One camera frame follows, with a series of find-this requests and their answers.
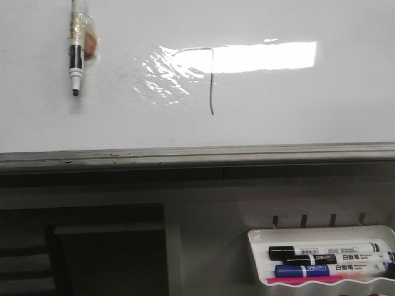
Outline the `black whiteboard marker with tape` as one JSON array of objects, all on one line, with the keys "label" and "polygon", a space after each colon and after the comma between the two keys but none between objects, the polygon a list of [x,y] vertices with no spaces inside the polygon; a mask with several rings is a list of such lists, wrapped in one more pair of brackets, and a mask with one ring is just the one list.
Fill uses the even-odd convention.
[{"label": "black whiteboard marker with tape", "polygon": [[85,61],[95,59],[98,37],[86,1],[72,1],[69,34],[69,77],[72,94],[79,96],[85,74]]}]

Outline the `white whiteboard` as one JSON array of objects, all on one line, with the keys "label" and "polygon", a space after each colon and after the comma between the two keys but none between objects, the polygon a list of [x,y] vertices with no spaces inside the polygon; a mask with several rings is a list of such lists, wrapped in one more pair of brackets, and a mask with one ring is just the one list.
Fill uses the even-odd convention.
[{"label": "white whiteboard", "polygon": [[1,2],[1,172],[394,159],[393,1]]}]

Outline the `white plastic marker tray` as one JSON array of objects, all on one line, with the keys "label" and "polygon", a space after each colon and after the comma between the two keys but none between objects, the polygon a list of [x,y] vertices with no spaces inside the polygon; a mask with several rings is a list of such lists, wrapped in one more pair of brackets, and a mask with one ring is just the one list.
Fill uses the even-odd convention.
[{"label": "white plastic marker tray", "polygon": [[384,250],[394,252],[394,231],[388,226],[353,226],[340,228],[255,229],[247,234],[252,268],[260,291],[264,295],[394,295],[394,278],[382,276],[275,276],[276,265],[283,260],[271,260],[270,246],[350,244],[374,242]]}]

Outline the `black capped marker top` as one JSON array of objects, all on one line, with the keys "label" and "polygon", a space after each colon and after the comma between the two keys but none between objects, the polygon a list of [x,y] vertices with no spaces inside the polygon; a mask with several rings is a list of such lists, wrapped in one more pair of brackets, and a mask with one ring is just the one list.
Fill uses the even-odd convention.
[{"label": "black capped marker top", "polygon": [[326,255],[333,253],[375,253],[384,248],[374,242],[350,244],[314,244],[314,245],[281,245],[268,248],[271,260],[280,260],[293,256]]}]

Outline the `black capped marker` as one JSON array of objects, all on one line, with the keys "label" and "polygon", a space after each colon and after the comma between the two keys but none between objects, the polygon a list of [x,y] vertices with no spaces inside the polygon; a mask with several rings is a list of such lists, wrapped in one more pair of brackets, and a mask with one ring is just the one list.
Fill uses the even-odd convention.
[{"label": "black capped marker", "polygon": [[281,245],[268,248],[271,260],[280,260],[293,256],[326,255],[333,253],[375,253],[384,248],[374,242],[350,244],[314,244],[314,245]]},{"label": "black capped marker", "polygon": [[351,263],[394,263],[394,252],[333,253],[324,255],[300,255],[283,260],[284,265],[308,266]]}]

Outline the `dark chair under board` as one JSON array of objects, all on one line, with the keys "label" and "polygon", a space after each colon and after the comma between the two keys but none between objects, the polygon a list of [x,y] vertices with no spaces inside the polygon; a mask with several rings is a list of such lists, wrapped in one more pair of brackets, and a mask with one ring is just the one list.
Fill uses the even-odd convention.
[{"label": "dark chair under board", "polygon": [[1,211],[2,295],[168,295],[161,204]]}]

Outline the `blue capped marker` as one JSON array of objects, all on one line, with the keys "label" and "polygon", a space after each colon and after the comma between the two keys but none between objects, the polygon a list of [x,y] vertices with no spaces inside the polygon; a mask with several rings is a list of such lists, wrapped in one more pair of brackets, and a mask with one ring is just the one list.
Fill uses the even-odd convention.
[{"label": "blue capped marker", "polygon": [[390,263],[347,263],[340,265],[276,265],[277,278],[319,277],[319,276],[382,276]]}]

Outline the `black capped marker middle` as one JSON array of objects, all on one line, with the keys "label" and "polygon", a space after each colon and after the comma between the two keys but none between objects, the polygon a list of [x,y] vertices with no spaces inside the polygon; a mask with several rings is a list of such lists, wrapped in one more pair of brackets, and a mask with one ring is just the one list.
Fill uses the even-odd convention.
[{"label": "black capped marker middle", "polygon": [[351,263],[394,263],[394,252],[333,253],[324,255],[300,255],[283,260],[284,265],[308,266]]}]

